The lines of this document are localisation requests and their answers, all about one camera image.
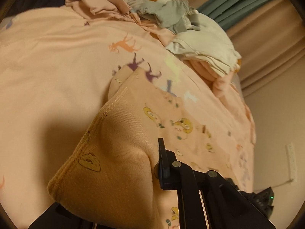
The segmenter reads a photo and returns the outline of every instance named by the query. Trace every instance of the curtain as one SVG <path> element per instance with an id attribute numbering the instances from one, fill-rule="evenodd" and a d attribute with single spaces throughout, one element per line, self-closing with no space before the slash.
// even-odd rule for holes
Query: curtain
<path id="1" fill-rule="evenodd" d="M 305 27 L 289 0 L 265 4 L 227 34 L 242 56 L 238 75 L 245 97 L 305 55 Z"/>

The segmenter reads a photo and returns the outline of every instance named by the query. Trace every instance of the silver bolt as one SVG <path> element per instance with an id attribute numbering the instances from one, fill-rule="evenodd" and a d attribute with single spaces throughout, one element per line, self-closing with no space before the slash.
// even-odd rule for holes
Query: silver bolt
<path id="1" fill-rule="evenodd" d="M 179 162 L 179 161 L 174 161 L 174 162 L 172 162 L 172 165 L 173 165 L 174 167 L 180 167 L 180 166 L 182 165 L 182 163 Z"/>
<path id="2" fill-rule="evenodd" d="M 210 176 L 210 177 L 217 177 L 217 172 L 211 170 L 211 171 L 209 171 L 209 176 Z"/>

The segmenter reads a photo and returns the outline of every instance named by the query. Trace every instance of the gray cloth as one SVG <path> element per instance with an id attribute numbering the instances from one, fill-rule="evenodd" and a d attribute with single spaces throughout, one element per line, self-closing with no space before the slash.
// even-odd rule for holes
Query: gray cloth
<path id="1" fill-rule="evenodd" d="M 192 15 L 189 19 L 193 20 L 192 29 L 200 30 L 198 17 L 193 15 L 189 7 L 189 2 L 186 0 L 168 1 L 165 5 L 154 2 L 145 1 L 139 8 L 139 15 L 154 23 L 157 23 L 161 28 L 167 28 L 173 33 L 187 31 L 183 16 L 185 14 Z"/>

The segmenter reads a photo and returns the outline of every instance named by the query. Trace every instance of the bed sheet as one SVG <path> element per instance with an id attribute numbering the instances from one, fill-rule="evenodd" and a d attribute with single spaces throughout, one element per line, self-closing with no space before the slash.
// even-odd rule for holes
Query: bed sheet
<path id="1" fill-rule="evenodd" d="M 52 204 L 48 181 L 105 104 L 113 75 L 127 64 L 184 100 L 230 155 L 240 188 L 252 191 L 254 125 L 235 87 L 216 98 L 136 23 L 87 21 L 66 7 L 30 10 L 0 31 L 0 59 L 0 201 L 18 228 Z"/>

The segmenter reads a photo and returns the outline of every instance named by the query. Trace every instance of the wall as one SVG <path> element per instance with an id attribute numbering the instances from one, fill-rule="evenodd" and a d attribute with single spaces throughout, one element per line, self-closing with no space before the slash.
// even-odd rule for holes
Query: wall
<path id="1" fill-rule="evenodd" d="M 283 74 L 245 98 L 257 130 L 254 189 L 289 179 L 285 145 L 293 142 L 298 181 L 273 189 L 277 229 L 286 229 L 305 200 L 305 57 Z"/>

